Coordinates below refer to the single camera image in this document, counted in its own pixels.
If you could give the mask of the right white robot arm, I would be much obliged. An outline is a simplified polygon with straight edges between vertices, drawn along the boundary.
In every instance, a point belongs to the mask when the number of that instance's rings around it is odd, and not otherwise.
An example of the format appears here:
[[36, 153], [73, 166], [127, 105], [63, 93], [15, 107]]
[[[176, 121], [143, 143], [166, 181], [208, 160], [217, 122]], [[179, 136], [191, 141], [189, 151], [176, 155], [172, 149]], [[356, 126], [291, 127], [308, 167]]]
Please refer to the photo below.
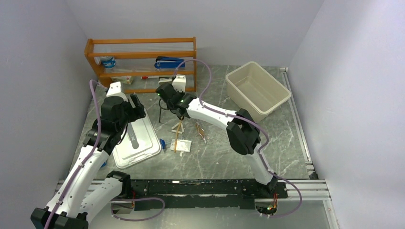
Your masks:
[[169, 83], [160, 85], [156, 93], [179, 119], [201, 120], [225, 130], [231, 148], [247, 158], [258, 183], [259, 194], [268, 198], [275, 193], [278, 177], [262, 152], [260, 133], [263, 130], [247, 110], [221, 109], [194, 95], [178, 92]]

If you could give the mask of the black metal ring stand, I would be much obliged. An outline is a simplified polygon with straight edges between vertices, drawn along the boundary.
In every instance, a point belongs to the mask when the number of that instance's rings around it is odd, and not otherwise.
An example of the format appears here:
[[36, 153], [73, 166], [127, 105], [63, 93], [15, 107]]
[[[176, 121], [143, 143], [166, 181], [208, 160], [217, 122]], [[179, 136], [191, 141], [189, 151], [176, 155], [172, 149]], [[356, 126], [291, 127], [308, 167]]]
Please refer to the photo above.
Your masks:
[[161, 102], [162, 102], [162, 99], [159, 99], [159, 102], [158, 102], [158, 105], [159, 105], [159, 108], [160, 108], [160, 111], [159, 111], [159, 123], [160, 124], [162, 124], [162, 121], [161, 121], [161, 117], [162, 117], [162, 111], [163, 110], [169, 110], [169, 108], [166, 106], [166, 107], [163, 107], [162, 105], [161, 105]]

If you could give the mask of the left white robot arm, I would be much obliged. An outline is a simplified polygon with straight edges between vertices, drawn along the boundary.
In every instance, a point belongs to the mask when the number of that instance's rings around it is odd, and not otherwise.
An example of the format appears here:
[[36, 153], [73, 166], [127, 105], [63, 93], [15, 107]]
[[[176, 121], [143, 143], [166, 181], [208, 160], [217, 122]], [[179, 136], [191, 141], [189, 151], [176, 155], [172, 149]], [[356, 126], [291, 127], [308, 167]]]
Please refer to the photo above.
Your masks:
[[113, 171], [93, 194], [86, 192], [102, 164], [131, 122], [146, 117], [135, 94], [108, 96], [93, 128], [87, 132], [81, 154], [65, 182], [44, 208], [35, 208], [31, 221], [37, 229], [86, 229], [97, 213], [114, 198], [132, 198], [130, 175]]

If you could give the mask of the clear cylinder blue base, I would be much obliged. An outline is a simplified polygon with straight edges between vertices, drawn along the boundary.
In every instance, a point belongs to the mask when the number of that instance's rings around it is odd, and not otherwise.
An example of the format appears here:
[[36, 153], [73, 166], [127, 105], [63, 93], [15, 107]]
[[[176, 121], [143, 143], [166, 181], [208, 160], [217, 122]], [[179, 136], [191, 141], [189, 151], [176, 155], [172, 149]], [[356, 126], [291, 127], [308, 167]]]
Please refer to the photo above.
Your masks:
[[166, 142], [163, 139], [160, 139], [161, 148], [166, 149]]

